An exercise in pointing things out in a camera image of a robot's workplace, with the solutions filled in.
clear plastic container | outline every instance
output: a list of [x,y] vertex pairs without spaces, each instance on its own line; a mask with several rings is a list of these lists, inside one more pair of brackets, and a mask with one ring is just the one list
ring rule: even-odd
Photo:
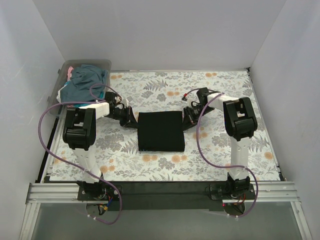
[[[69,67],[77,68],[81,67],[82,64],[88,64],[88,65],[93,65],[98,68],[101,68],[103,70],[107,70],[107,77],[106,77],[106,85],[110,85],[110,69],[111,69],[111,61],[107,59],[79,59],[79,60],[69,60],[66,61],[61,69],[59,69],[58,73],[58,79],[54,85],[53,91],[51,96],[48,97],[48,108],[51,107],[54,104],[57,104],[57,95],[59,89],[61,89],[65,83],[67,82],[67,73]],[[50,111],[50,114],[59,116],[58,115],[59,108],[54,108]]]

folded black fabric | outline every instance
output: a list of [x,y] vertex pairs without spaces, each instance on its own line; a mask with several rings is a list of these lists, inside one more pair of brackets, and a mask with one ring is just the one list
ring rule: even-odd
[[184,152],[182,111],[140,112],[139,151]]

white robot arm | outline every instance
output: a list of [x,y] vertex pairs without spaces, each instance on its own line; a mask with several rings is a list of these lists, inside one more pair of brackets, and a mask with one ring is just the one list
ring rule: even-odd
[[[248,97],[230,97],[221,92],[208,90],[206,87],[200,88],[197,92],[199,103],[193,105],[188,101],[188,106],[183,109],[183,129],[196,126],[201,111],[209,103],[204,114],[214,109],[223,111],[224,126],[231,142],[231,163],[230,165],[248,166],[249,146],[254,131],[258,128],[257,119]],[[248,172],[243,167],[232,167],[228,171],[228,180],[232,193],[241,193],[249,189],[250,178]]]
[[[215,98],[219,93],[213,93],[210,94],[207,97],[207,101],[209,102],[213,98]],[[224,102],[232,101],[232,102],[239,102],[239,98],[231,97],[227,95],[219,96],[217,99],[212,101],[208,106],[211,108],[218,109],[220,111],[224,111]],[[243,113],[238,113],[237,116],[239,118],[243,117]],[[231,142],[231,162],[230,165],[242,165],[242,166],[248,166],[248,157],[249,157],[249,146],[251,144],[250,137],[244,137],[241,138],[240,141],[238,141],[233,136],[229,136],[230,142]],[[229,169],[230,176],[236,180],[236,179],[246,179],[248,174],[248,171],[244,168],[240,167],[233,167]]]
[[[94,146],[96,120],[107,117],[119,120],[124,128],[138,128],[132,108],[128,106],[126,99],[117,102],[117,96],[113,92],[106,92],[104,99],[106,102],[68,109],[62,134],[63,141],[73,150],[79,165],[96,176],[101,176]],[[84,173],[82,181],[93,184],[99,180]]]

white wall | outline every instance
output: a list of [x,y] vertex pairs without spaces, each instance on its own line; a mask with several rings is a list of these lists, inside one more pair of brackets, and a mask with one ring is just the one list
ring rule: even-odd
[[250,67],[285,0],[33,0],[66,60],[113,70]]
[[64,59],[32,0],[0,1],[0,35],[0,239],[14,240],[44,155],[38,120]]
[[280,168],[320,239],[319,1],[286,1],[251,70]]

floral patterned surface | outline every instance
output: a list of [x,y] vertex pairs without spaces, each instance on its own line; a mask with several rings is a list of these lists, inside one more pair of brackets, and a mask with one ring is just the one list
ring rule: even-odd
[[[220,72],[121,72],[111,73],[111,87],[127,97],[134,115],[139,112],[180,110],[184,93],[199,87],[225,92],[231,97],[250,97],[258,121],[249,149],[248,167],[260,181],[280,180],[263,121],[246,71]],[[189,98],[198,100],[194,93]],[[198,152],[196,128],[184,132],[185,152],[139,152],[137,130],[101,118],[96,122],[96,162],[109,181],[225,181],[227,169],[206,164]],[[231,148],[223,112],[214,110],[201,122],[200,144],[216,165],[230,165]],[[59,138],[56,153],[76,163],[73,151]],[[54,160],[51,181],[81,180],[77,168]]]

